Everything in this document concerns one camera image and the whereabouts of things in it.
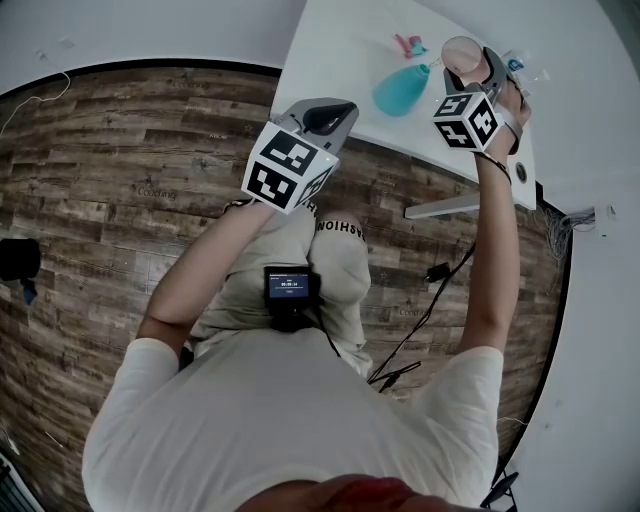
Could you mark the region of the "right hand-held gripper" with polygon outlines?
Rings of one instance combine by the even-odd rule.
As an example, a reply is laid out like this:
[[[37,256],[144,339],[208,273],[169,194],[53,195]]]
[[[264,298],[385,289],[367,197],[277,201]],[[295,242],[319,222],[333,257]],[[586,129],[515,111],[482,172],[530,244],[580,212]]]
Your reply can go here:
[[[484,152],[503,126],[503,117],[495,110],[497,92],[510,77],[509,69],[498,54],[483,48],[489,77],[481,85],[466,88],[450,69],[443,71],[446,96],[433,116],[433,124],[450,149]]]

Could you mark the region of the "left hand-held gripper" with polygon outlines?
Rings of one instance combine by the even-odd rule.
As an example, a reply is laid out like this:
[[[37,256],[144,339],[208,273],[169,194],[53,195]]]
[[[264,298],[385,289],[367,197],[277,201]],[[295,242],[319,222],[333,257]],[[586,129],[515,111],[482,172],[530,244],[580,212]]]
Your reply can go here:
[[[339,166],[337,153],[359,109],[337,98],[300,100],[269,121],[254,144],[241,190],[289,214],[311,199]]]

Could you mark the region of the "pink plastic cup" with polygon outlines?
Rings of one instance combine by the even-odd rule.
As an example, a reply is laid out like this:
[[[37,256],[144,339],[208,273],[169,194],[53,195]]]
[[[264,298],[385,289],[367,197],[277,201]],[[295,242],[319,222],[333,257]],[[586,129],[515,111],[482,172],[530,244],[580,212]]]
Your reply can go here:
[[[482,47],[466,36],[456,36],[446,41],[441,50],[444,66],[457,76],[466,76],[479,71],[483,66]]]

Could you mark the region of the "teal flask bottle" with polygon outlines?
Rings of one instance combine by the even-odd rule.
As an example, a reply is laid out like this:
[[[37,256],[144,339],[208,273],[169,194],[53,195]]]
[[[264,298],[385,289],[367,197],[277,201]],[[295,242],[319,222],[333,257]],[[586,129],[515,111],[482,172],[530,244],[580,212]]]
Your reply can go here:
[[[392,117],[407,115],[427,87],[430,69],[425,64],[402,68],[387,76],[373,89],[380,111]]]

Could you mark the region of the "person's right forearm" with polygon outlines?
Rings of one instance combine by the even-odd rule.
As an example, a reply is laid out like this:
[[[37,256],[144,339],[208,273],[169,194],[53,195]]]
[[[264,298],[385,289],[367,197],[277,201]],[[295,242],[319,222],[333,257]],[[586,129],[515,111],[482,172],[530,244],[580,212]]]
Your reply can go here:
[[[520,254],[515,206],[506,163],[475,156],[479,217],[461,352],[482,346],[505,350],[516,310]]]

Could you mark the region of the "person's left forearm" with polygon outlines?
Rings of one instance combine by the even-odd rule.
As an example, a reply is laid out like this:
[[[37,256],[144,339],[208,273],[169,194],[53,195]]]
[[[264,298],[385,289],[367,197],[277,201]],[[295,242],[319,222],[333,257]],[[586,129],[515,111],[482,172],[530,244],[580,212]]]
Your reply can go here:
[[[180,256],[156,286],[139,326],[180,354],[193,326],[248,244],[276,210],[263,203],[232,207]]]

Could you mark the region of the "pink and teal small items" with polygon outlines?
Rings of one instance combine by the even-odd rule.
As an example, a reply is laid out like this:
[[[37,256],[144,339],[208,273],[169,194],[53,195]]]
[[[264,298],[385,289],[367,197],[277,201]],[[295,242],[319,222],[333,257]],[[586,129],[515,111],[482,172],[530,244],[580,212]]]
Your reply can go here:
[[[429,52],[429,49],[424,46],[420,36],[403,37],[396,33],[393,38],[400,45],[402,55],[406,59],[420,57]]]

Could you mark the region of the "person's right hand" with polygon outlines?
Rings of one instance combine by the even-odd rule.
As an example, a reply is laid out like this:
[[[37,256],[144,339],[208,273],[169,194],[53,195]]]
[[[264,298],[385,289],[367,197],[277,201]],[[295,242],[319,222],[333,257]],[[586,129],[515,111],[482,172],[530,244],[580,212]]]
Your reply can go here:
[[[513,120],[516,131],[504,124],[487,148],[487,152],[496,160],[505,164],[517,141],[516,134],[521,133],[528,122],[531,109],[521,94],[518,86],[507,80],[498,96],[498,104],[508,113],[506,120]]]

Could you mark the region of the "clear glass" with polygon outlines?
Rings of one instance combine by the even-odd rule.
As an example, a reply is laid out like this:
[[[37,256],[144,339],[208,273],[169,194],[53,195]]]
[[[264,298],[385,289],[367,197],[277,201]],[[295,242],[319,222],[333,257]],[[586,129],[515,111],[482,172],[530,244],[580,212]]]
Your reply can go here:
[[[525,88],[533,88],[550,80],[548,72],[532,62],[523,62],[518,76],[521,85]]]

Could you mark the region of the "white table leg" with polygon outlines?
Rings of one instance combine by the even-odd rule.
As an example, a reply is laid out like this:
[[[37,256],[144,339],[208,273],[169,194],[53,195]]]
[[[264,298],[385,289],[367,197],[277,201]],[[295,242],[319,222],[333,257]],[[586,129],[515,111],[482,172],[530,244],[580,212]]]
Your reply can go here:
[[[479,208],[480,194],[456,196],[444,200],[407,207],[404,211],[406,219],[416,220],[428,217],[466,213]]]

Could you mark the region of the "small black monitor screen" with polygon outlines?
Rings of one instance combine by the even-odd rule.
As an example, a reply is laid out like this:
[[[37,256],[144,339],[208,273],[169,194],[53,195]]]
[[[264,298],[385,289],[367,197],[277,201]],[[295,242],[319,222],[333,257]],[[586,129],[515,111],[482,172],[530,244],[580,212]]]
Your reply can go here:
[[[309,266],[266,266],[264,302],[274,330],[293,333],[314,325],[306,316],[321,304],[320,276]]]

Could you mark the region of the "beige t-shirt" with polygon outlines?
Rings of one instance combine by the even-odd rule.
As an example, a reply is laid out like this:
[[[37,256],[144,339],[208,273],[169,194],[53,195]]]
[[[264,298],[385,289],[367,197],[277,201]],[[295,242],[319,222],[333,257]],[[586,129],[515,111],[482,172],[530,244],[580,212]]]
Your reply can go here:
[[[85,444],[94,512],[235,512],[294,480],[395,477],[463,506],[489,491],[503,356],[454,356],[410,402],[376,392],[324,334],[250,330],[181,367],[150,338],[125,354]]]

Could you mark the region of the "black round bin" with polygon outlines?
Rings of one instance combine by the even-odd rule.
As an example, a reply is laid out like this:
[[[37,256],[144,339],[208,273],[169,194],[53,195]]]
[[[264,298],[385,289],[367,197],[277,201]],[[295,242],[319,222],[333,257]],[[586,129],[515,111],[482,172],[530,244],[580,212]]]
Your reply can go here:
[[[39,243],[28,239],[0,240],[0,280],[34,278],[41,266]]]

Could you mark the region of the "black folding chair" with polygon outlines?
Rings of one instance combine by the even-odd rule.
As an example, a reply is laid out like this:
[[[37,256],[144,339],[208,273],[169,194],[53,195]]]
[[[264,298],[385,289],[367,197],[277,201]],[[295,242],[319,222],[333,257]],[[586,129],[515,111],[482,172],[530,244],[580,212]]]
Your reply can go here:
[[[503,472],[503,477],[491,487],[488,495],[481,502],[480,507],[491,510],[493,506],[503,503],[508,499],[510,505],[504,512],[518,512],[515,495],[512,491],[512,486],[518,477],[519,473],[517,471],[510,474]]]

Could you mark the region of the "black metal rack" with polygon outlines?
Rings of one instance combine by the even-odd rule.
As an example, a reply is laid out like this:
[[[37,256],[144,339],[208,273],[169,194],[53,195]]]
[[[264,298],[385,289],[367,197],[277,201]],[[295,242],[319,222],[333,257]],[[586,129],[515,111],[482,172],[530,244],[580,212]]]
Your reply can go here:
[[[0,453],[0,512],[43,512],[15,468]]]

